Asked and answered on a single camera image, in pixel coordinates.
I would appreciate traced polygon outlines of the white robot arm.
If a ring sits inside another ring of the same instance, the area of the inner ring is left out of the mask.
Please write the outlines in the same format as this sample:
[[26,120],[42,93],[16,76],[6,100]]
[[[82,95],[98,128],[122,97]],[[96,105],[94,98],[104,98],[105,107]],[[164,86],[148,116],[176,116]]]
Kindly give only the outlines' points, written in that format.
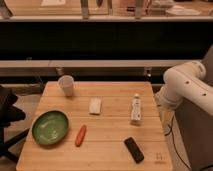
[[165,71],[157,104],[175,111],[191,171],[213,171],[213,44],[201,61]]

